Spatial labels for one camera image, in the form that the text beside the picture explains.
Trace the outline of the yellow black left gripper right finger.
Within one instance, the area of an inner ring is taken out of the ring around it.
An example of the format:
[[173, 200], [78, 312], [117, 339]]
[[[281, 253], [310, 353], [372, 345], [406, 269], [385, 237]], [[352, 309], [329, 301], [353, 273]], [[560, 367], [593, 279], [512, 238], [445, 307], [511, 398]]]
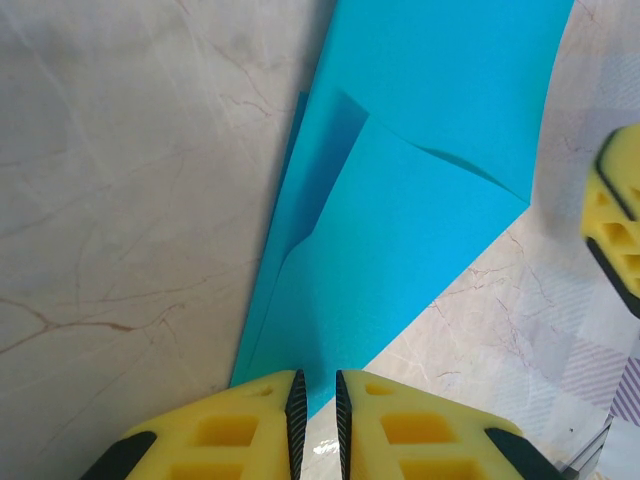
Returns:
[[360, 370], [336, 373], [345, 479], [559, 479], [512, 422]]

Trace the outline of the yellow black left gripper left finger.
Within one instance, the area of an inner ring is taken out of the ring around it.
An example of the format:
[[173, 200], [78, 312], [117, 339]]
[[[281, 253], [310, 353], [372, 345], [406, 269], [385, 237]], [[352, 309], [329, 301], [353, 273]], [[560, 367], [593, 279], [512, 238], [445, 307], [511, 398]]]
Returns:
[[86, 479], [298, 479], [307, 426], [302, 370], [229, 388], [147, 420]]

